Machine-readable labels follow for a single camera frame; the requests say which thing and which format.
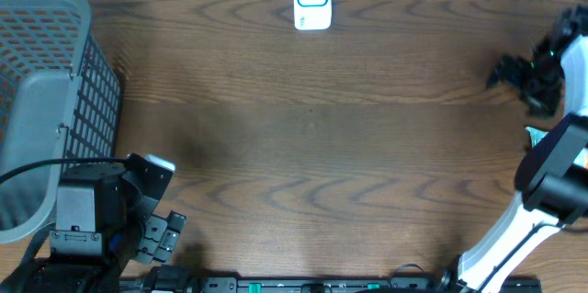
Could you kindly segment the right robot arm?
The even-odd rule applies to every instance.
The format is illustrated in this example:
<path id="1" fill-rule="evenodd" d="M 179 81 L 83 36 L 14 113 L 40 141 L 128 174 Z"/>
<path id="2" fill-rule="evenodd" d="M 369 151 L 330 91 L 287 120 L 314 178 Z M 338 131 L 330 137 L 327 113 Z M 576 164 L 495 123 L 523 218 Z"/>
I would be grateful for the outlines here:
<path id="1" fill-rule="evenodd" d="M 561 121 L 530 148 L 507 210 L 439 284 L 441 292 L 498 292 L 545 240 L 587 215 L 587 8 L 563 11 L 532 57 L 504 55 L 487 86 L 506 82 L 536 116 Z"/>

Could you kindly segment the green wet wipes packet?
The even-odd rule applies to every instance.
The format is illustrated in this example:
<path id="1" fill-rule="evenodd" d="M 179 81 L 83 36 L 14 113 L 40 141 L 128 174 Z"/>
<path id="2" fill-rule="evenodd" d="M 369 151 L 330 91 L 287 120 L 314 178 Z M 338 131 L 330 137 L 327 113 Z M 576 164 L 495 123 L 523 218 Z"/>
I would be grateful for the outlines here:
<path id="1" fill-rule="evenodd" d="M 532 148 L 536 147 L 547 135 L 547 131 L 539 130 L 530 126 L 526 127 L 526 131 L 529 134 L 530 145 Z"/>

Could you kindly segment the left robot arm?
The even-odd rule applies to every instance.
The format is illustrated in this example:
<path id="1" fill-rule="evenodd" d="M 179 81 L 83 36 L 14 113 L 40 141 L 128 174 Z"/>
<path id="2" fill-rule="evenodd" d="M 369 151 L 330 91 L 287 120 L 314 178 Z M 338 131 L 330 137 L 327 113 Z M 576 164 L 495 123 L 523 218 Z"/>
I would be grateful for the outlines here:
<path id="1" fill-rule="evenodd" d="M 186 217 L 154 211 L 175 165 L 155 155 L 65 159 L 56 220 L 39 230 L 4 292 L 120 292 L 129 261 L 165 263 Z"/>

